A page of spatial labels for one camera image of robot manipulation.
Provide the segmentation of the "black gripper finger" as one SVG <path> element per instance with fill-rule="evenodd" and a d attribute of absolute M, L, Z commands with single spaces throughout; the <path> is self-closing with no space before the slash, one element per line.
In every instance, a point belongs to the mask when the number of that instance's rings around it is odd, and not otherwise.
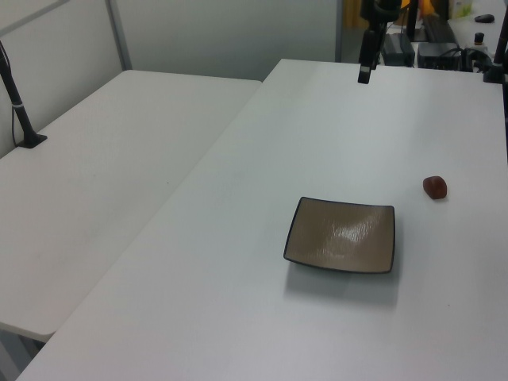
<path fill-rule="evenodd" d="M 360 48 L 358 83 L 369 84 L 372 65 L 375 61 L 376 42 L 377 35 L 375 31 L 366 30 Z"/>
<path fill-rule="evenodd" d="M 374 53 L 374 69 L 377 68 L 380 62 L 381 50 L 384 45 L 385 36 L 387 34 L 387 23 L 380 23 L 375 29 L 375 53 Z"/>

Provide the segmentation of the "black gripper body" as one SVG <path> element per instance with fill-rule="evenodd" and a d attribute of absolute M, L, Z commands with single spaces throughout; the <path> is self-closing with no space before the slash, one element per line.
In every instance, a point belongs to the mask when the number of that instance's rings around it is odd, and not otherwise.
<path fill-rule="evenodd" d="M 401 4 L 401 0 L 362 0 L 360 16 L 368 23 L 369 30 L 385 28 L 398 19 Z"/>

